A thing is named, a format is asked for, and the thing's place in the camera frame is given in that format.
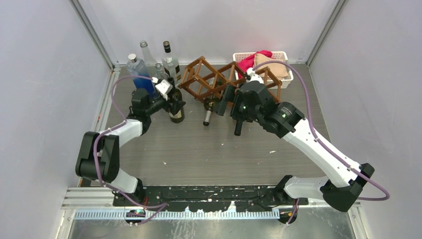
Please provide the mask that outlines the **square clear liquor bottle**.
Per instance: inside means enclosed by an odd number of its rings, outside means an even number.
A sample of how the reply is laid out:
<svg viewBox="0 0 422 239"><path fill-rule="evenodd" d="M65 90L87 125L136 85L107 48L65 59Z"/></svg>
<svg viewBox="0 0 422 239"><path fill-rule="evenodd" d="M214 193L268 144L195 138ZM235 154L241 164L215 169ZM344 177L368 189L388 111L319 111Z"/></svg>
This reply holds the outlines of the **square clear liquor bottle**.
<svg viewBox="0 0 422 239"><path fill-rule="evenodd" d="M175 85L177 86L181 81L181 71L178 58L172 52L169 41L164 41L163 47L166 55L162 58L162 64L165 72L174 79Z"/></svg>

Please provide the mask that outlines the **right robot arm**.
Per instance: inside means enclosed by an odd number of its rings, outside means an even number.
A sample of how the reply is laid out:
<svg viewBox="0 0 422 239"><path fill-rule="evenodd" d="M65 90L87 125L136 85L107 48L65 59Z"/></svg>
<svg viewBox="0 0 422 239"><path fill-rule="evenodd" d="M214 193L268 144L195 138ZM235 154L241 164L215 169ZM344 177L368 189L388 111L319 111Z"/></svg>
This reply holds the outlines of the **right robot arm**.
<svg viewBox="0 0 422 239"><path fill-rule="evenodd" d="M375 171L369 163L350 160L319 133L312 134L309 120L299 109L289 102L276 102L267 87L258 81L239 88L227 85L216 112L224 115L228 103L233 104L230 116L236 120L236 136L240 135L243 122L257 122L267 132L295 146L325 173L319 178L284 176L274 191L281 204L312 198L347 212L366 184L364 177L370 178Z"/></svg>

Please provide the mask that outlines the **green bottle silver cap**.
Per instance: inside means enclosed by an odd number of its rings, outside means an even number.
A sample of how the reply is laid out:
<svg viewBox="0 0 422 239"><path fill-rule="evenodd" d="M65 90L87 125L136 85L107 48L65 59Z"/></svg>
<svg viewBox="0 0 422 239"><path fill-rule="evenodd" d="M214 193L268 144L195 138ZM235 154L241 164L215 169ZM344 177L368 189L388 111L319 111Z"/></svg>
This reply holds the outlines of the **green bottle silver cap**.
<svg viewBox="0 0 422 239"><path fill-rule="evenodd" d="M217 97L216 95L211 95L207 98L204 98L204 108L206 110L205 117L203 120L204 126L209 126L211 115L218 102L219 102L219 97Z"/></svg>

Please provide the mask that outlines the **slim clear glass bottle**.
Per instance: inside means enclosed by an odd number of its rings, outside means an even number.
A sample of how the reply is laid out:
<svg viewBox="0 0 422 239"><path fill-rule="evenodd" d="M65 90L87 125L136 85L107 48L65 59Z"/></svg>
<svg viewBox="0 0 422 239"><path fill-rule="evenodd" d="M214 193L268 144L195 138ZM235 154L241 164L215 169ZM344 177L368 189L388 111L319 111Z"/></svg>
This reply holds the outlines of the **slim clear glass bottle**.
<svg viewBox="0 0 422 239"><path fill-rule="evenodd" d="M163 70L163 66L160 63L155 64L155 69L156 69L156 77L158 79L167 79L167 75L165 73L165 71Z"/></svg>

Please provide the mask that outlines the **green labelled bottle black cap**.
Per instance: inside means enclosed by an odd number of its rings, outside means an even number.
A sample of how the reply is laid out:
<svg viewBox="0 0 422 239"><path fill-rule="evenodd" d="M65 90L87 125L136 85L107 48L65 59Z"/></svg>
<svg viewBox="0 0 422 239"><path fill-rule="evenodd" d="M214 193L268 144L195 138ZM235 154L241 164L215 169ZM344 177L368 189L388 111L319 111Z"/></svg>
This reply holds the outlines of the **green labelled bottle black cap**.
<svg viewBox="0 0 422 239"><path fill-rule="evenodd" d="M168 78L168 82L171 83L172 89L169 95L170 107L169 117L173 123L181 123L185 118L184 104L181 91L175 86L175 80L172 77Z"/></svg>

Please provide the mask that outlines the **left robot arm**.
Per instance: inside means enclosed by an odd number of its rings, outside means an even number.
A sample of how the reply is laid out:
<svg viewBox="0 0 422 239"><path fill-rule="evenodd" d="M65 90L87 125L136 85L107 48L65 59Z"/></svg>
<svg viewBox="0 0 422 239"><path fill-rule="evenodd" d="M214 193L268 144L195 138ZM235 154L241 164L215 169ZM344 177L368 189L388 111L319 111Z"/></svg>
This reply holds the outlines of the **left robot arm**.
<svg viewBox="0 0 422 239"><path fill-rule="evenodd" d="M143 88L134 90L129 114L122 123L100 132L88 131L84 134L76 174L110 186L134 206L142 204L145 199L143 183L121 169L120 148L148 131L151 115L164 110L179 117L185 104L179 89L171 89L166 95L156 98Z"/></svg>

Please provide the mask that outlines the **round clear bottle pink label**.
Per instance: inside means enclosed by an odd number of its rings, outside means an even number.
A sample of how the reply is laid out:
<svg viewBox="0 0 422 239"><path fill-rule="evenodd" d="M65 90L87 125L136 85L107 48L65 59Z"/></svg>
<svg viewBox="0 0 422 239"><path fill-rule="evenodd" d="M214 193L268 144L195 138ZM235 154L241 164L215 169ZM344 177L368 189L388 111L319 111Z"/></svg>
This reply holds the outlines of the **round clear bottle pink label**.
<svg viewBox="0 0 422 239"><path fill-rule="evenodd" d="M143 60L145 62L145 65L147 67L148 73L150 77L156 77L157 76L157 70L155 65L157 64L156 59L152 56L150 49L148 47L148 44L146 41L140 42L140 47L143 54Z"/></svg>

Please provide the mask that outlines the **blue Dash Blue bottle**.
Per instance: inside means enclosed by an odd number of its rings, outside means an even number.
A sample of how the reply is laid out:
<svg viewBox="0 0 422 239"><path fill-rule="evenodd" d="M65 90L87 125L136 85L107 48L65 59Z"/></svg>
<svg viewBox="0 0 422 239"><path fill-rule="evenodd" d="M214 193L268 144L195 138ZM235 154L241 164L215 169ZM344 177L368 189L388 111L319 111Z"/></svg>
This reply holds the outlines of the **blue Dash Blue bottle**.
<svg viewBox="0 0 422 239"><path fill-rule="evenodd" d="M137 89L143 88L152 98L157 97L153 83L149 80L150 75L144 60L138 58L136 54L131 53L128 55L126 68L132 76L135 76L135 78L133 78L133 83Z"/></svg>

